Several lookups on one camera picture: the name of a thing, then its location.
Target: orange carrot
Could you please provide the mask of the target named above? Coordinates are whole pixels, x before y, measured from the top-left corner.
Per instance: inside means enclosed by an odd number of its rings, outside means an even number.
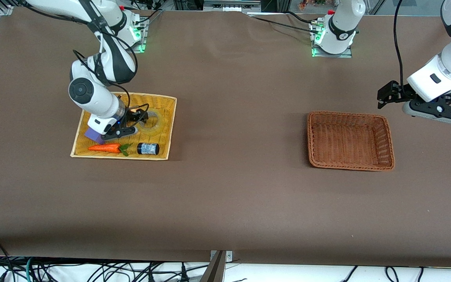
[[[119,149],[120,146],[121,146],[120,143],[93,145],[89,147],[88,150],[97,152],[121,152]]]

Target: wicker tray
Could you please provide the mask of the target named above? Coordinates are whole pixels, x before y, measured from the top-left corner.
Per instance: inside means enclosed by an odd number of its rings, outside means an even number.
[[[307,118],[307,135],[309,161],[318,168],[394,168],[391,132],[383,116],[313,111]]]
[[[114,95],[121,96],[123,102],[127,102],[127,97],[124,92],[113,92]],[[163,95],[143,94],[143,93],[131,93],[131,104],[141,105],[149,103],[149,113],[154,113],[156,116],[149,116],[149,119],[145,127],[138,126],[138,133],[131,136],[123,137],[120,139],[114,139],[106,141],[107,143],[130,143],[131,146],[127,149],[129,156],[125,157],[123,154],[112,152],[93,152],[89,151],[88,147],[95,145],[95,141],[88,139],[84,134],[88,129],[88,119],[90,113],[83,111],[78,124],[78,130],[76,132],[76,138],[71,157],[92,157],[96,159],[138,159],[147,161],[164,161],[168,159],[170,153],[171,132],[173,130],[173,120],[175,118],[175,108],[177,107],[177,98]],[[138,155],[137,144],[138,143],[158,143],[159,154],[158,155]]]

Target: robotic arm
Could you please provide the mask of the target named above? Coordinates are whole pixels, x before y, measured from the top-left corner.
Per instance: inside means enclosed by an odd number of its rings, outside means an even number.
[[[91,113],[88,126],[102,135],[102,139],[114,139],[137,132],[133,125],[127,127],[129,120],[140,121],[146,116],[141,110],[130,111],[124,103],[112,94],[107,86],[114,83],[129,82],[136,73],[136,64],[125,51],[124,40],[116,36],[124,30],[126,17],[120,8],[109,0],[27,0],[33,7],[51,14],[70,16],[86,22],[101,46],[99,53],[78,59],[70,69],[69,96],[77,106]]]
[[[356,27],[365,11],[366,5],[363,0],[341,0],[335,14],[327,14],[318,19],[323,28],[314,43],[326,53],[341,54],[351,46],[356,35]]]
[[[441,17],[451,37],[451,0],[443,2]],[[378,91],[379,109],[390,102],[406,102],[406,114],[451,123],[451,42],[406,80],[409,84],[403,89],[391,81]]]

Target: brown wicker basket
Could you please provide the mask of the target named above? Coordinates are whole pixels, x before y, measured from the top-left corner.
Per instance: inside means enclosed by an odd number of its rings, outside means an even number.
[[[309,161],[318,168],[394,168],[391,132],[383,116],[313,111],[307,118],[307,136]]]

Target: purple sponge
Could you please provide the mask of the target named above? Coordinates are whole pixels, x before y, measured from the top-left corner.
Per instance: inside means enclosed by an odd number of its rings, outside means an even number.
[[[86,132],[85,132],[85,136],[88,137],[89,139],[99,143],[100,145],[105,143],[105,141],[100,137],[101,134],[89,127],[88,127],[88,130],[86,130]]]

